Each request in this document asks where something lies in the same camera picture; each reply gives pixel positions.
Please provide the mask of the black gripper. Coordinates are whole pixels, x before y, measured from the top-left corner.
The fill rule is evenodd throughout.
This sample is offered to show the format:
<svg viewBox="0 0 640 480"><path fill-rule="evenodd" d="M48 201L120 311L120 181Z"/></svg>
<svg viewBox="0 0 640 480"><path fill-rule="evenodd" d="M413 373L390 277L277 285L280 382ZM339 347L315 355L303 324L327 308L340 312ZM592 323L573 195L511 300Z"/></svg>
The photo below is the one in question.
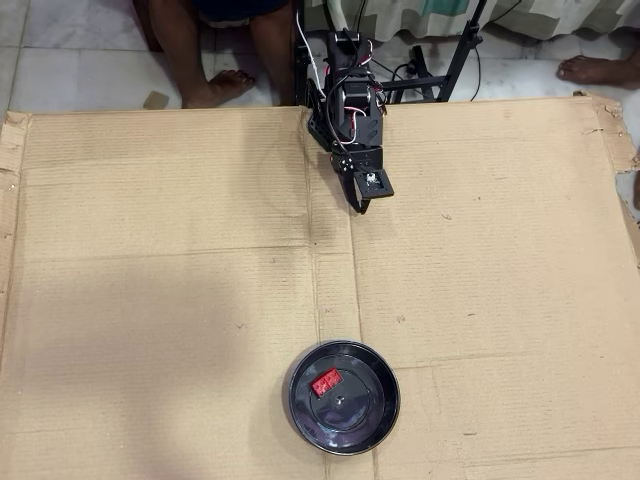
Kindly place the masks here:
<svg viewBox="0 0 640 480"><path fill-rule="evenodd" d="M341 175L341 186L349 206L359 214L364 214L374 193L374 174L383 170L383 149L370 148L331 149L331 166Z"/></svg>

